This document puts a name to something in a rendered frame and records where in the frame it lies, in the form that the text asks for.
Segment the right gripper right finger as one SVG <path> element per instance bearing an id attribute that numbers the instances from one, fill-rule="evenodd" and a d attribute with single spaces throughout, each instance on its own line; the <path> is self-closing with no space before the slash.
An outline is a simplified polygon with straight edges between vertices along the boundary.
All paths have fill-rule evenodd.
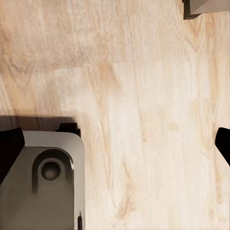
<path id="1" fill-rule="evenodd" d="M 215 145 L 230 166 L 230 129 L 223 127 L 218 129 Z"/>

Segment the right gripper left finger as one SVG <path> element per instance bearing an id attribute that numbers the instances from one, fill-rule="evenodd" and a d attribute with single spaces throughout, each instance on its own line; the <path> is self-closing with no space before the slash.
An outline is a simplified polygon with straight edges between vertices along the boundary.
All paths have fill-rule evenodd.
<path id="1" fill-rule="evenodd" d="M 0 132 L 0 184 L 4 181 L 24 146 L 24 135 L 20 127 Z"/>

